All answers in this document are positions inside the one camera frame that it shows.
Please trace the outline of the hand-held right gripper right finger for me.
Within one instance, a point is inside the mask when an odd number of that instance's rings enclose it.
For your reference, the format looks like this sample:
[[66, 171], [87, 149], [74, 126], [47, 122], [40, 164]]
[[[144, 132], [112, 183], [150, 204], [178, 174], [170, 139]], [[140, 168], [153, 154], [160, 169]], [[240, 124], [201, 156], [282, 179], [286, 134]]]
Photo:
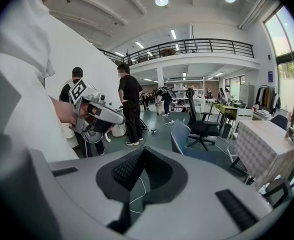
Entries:
[[[272, 207], [254, 189], [222, 169], [199, 159], [152, 147], [180, 163], [187, 171], [184, 190], [169, 203], [147, 205], [126, 231], [133, 240], [256, 240], [263, 232], [262, 220]], [[230, 190], [257, 219], [241, 230], [216, 192]]]

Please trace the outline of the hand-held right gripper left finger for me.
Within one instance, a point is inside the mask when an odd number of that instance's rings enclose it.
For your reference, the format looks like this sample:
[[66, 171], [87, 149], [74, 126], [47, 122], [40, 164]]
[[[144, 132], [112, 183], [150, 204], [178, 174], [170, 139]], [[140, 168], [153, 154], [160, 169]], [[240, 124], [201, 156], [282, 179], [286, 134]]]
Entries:
[[113, 177], [137, 166], [143, 155], [138, 148], [47, 163], [32, 149], [29, 165], [39, 194], [37, 207], [44, 213], [38, 226], [49, 234], [144, 234], [145, 216], [131, 221], [130, 191]]

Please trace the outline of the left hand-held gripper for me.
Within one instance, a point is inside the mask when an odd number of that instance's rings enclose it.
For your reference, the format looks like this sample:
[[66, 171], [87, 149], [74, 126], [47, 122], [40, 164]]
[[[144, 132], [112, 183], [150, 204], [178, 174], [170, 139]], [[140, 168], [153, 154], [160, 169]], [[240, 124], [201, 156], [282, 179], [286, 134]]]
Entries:
[[106, 106], [105, 96], [85, 79], [78, 81], [69, 90], [69, 99], [73, 104], [73, 111], [79, 115], [82, 104], [96, 107], [96, 114], [87, 114], [85, 118], [77, 118], [76, 124], [69, 128], [82, 135], [88, 143], [97, 143], [114, 125], [122, 125], [126, 119], [117, 111]]

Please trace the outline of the person's left hand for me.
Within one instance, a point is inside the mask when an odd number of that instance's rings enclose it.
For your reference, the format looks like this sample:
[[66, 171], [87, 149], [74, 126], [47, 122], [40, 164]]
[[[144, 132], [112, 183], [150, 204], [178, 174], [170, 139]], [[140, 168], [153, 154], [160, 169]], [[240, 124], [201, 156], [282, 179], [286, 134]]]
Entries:
[[85, 118], [87, 115], [95, 115], [97, 112], [97, 108], [93, 106], [92, 104], [82, 104], [79, 109], [79, 115], [76, 115], [74, 112], [74, 109], [71, 109], [71, 117], [70, 117], [70, 123], [72, 125], [76, 124], [77, 118]]

